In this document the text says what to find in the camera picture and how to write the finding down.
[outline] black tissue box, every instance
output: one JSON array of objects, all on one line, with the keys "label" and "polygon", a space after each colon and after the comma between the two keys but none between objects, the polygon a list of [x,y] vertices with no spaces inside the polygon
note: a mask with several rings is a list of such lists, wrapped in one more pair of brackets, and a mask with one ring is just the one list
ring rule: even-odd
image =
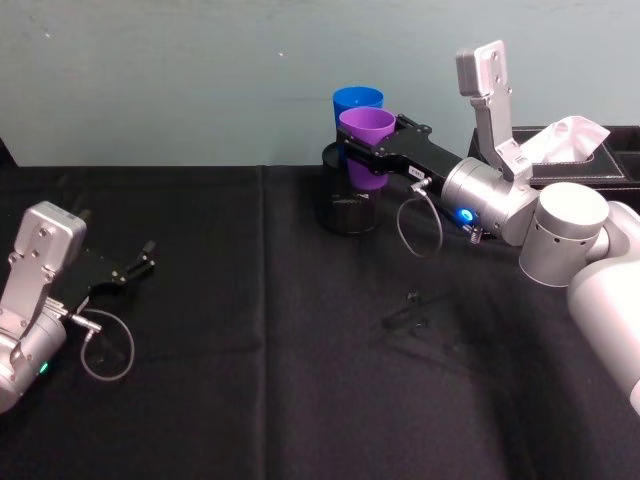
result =
[{"label": "black tissue box", "polygon": [[[513,138],[526,142],[545,127],[515,127]],[[611,134],[586,161],[534,165],[532,187],[542,189],[556,182],[574,182],[597,190],[607,200],[624,202],[640,211],[640,126],[605,126]],[[480,154],[477,129],[469,156],[486,162]]]}]

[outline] plastic cup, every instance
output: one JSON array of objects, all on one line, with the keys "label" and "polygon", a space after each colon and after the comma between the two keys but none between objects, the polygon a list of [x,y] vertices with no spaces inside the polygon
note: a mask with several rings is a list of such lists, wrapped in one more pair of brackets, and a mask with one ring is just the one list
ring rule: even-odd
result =
[{"label": "plastic cup", "polygon": [[[396,128],[396,116],[382,108],[358,107],[340,114],[340,126],[358,140],[377,145]],[[389,180],[387,174],[375,175],[355,160],[347,159],[351,184],[359,190],[378,190]]]},{"label": "plastic cup", "polygon": [[333,114],[336,120],[336,127],[340,123],[340,114],[346,110],[356,107],[378,107],[382,108],[384,94],[372,87],[344,87],[333,94]]}]

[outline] black tablecloth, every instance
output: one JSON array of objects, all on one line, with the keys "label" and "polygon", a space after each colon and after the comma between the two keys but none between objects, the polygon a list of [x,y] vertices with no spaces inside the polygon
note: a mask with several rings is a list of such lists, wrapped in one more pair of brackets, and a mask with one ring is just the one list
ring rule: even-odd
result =
[{"label": "black tablecloth", "polygon": [[157,271],[118,312],[137,342],[130,376],[90,379],[71,335],[0,417],[0,478],[638,478],[640,420],[563,290],[453,229],[438,258],[410,256],[395,186],[376,231],[328,233],[317,173],[0,172],[7,254],[44,199],[91,209],[86,244],[114,257],[158,243]]}]

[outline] cable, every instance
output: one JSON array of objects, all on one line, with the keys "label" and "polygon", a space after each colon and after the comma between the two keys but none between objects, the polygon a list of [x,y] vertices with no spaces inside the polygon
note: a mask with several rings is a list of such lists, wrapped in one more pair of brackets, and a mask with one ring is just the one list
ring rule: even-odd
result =
[{"label": "cable", "polygon": [[129,373],[129,371],[131,370],[131,367],[133,367],[133,361],[135,358],[136,347],[133,341],[133,335],[131,334],[131,330],[129,330],[129,327],[127,327],[127,325],[120,318],[116,317],[113,313],[105,312],[104,310],[98,310],[95,308],[85,308],[83,312],[95,313],[97,315],[104,315],[106,317],[109,317],[112,320],[115,320],[116,322],[118,322],[120,326],[124,329],[125,333],[127,334],[127,337],[129,338],[129,343],[131,345],[131,355],[129,357],[129,363],[127,364],[127,367],[118,375],[114,375],[112,377],[104,377],[102,375],[98,375],[97,373],[95,373],[93,370],[89,368],[89,365],[87,365],[87,359],[86,359],[87,345],[89,345],[89,342],[93,337],[93,335],[91,335],[92,332],[89,332],[89,334],[87,335],[87,338],[84,341],[84,344],[82,345],[82,349],[80,350],[80,361],[82,362],[82,366],[84,367],[84,369],[89,375],[91,375],[96,380],[100,380],[103,382],[115,382],[116,380],[120,380],[127,373]]},{"label": "cable", "polygon": [[[409,242],[407,241],[407,238],[404,236],[404,233],[402,232],[402,227],[400,226],[400,214],[402,213],[402,210],[404,209],[404,207],[406,207],[409,203],[414,202],[414,201],[419,201],[421,199],[424,199],[429,206],[431,207],[431,211],[433,212],[433,216],[436,219],[436,224],[438,225],[438,245],[436,246],[435,250],[428,255],[422,255],[418,252],[416,252],[413,247],[411,245],[409,245]],[[400,239],[402,240],[402,243],[404,243],[404,246],[407,247],[407,249],[416,257],[418,258],[433,258],[435,257],[438,252],[440,251],[440,249],[442,248],[442,242],[444,240],[444,232],[442,231],[442,222],[440,221],[440,216],[438,215],[438,211],[436,210],[436,206],[433,204],[433,201],[427,196],[421,196],[421,197],[415,197],[415,198],[409,198],[407,200],[405,200],[402,205],[400,205],[400,208],[398,208],[398,212],[396,213],[396,228],[398,229],[398,234],[400,235]]]}]

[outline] white tissue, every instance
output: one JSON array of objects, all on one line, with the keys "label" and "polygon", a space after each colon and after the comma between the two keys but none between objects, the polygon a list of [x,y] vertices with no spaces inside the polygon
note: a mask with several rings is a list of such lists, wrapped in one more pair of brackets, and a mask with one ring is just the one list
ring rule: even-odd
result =
[{"label": "white tissue", "polygon": [[533,164],[584,162],[609,133],[587,118],[566,117],[549,125],[520,148]]}]

